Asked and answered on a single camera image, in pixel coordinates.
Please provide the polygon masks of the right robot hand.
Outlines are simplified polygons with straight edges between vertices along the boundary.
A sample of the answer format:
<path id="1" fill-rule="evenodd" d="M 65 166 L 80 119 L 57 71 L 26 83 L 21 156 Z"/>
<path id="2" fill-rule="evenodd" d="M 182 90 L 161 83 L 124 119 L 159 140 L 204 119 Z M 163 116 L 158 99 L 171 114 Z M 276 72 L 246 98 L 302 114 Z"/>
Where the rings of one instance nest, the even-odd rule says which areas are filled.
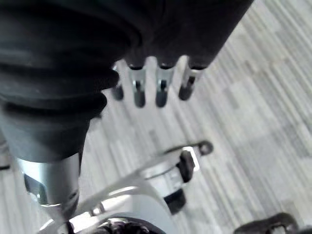
<path id="1" fill-rule="evenodd" d="M 118 83 L 149 56 L 190 68 L 214 60 L 250 0 L 3 0 L 0 3 L 0 127 L 25 170 L 27 191 L 67 219 L 90 121 Z"/>

